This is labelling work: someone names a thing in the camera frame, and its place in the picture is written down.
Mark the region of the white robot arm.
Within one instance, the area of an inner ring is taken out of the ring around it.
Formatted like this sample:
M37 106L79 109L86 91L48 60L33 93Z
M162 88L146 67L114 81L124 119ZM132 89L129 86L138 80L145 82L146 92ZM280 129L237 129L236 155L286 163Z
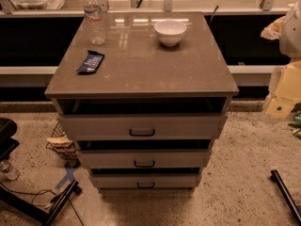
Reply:
M301 103L301 1L291 4L284 16L263 29L261 36L278 40L280 53L290 59L272 71L262 107L266 119L280 121Z

